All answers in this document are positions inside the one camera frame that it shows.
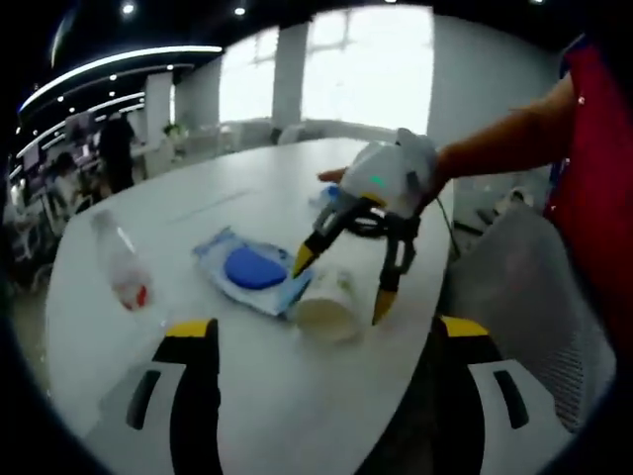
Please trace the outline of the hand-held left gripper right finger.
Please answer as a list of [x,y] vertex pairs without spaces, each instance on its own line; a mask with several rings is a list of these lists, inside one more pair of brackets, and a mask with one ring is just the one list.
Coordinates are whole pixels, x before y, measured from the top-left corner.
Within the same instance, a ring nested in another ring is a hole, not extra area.
[[489,332],[441,316],[434,442],[438,474],[538,474],[572,435],[550,392],[522,364],[500,356]]

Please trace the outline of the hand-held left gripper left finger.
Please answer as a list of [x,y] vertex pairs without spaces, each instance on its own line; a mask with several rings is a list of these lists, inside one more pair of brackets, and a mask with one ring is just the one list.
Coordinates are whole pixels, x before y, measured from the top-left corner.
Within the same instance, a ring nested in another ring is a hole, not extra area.
[[112,474],[221,474],[215,319],[171,327],[100,403],[85,438]]

